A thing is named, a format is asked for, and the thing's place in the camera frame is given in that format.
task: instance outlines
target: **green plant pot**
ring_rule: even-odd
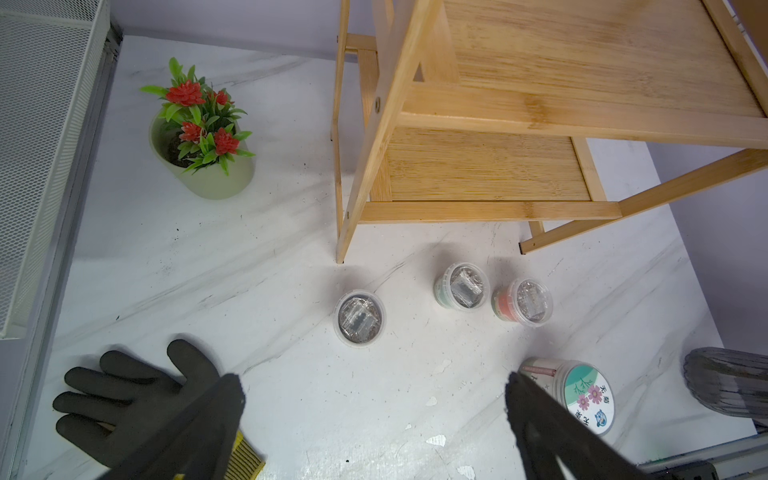
[[[177,167],[166,159],[168,144],[174,136],[181,133],[181,129],[174,124],[167,123],[163,118],[155,118],[149,129],[149,145],[152,146],[157,159],[174,177],[181,180],[193,194],[210,200],[222,200],[233,197],[243,191],[253,178],[253,162],[249,157],[235,156],[235,161],[227,166],[230,174],[227,176],[221,165],[211,164],[199,170],[184,173],[182,167]],[[247,149],[244,141],[240,147]]]

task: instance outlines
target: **bamboo shelf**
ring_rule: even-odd
[[[331,133],[339,263],[359,223],[528,221],[528,253],[768,167],[768,76],[753,53],[763,40],[750,46],[723,0],[372,6],[376,36],[355,35],[341,1]],[[764,25],[768,13],[749,17],[745,26]],[[365,138],[345,212],[347,54],[359,64]],[[748,150],[608,202],[586,137]],[[545,231],[543,220],[572,221]]]

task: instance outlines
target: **purple wall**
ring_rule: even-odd
[[[336,57],[339,0],[113,0],[128,35]],[[349,31],[373,35],[370,0],[352,0]]]
[[[739,149],[649,143],[648,150],[666,181]],[[768,355],[768,170],[671,206],[723,344]]]

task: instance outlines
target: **artificial plant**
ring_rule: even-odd
[[[246,112],[235,108],[226,88],[215,91],[205,83],[205,77],[198,78],[194,65],[185,74],[184,67],[172,58],[168,67],[170,88],[148,85],[141,91],[166,100],[159,117],[181,128],[179,160],[192,162],[184,172],[219,164],[229,175],[227,162],[235,161],[234,155],[253,156],[251,152],[239,148],[240,142],[251,132],[232,133],[235,120],[240,118],[237,114]]]

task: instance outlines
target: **circular label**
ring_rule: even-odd
[[[592,432],[602,435],[614,421],[614,396],[605,377],[589,365],[574,367],[563,391],[568,411]]]

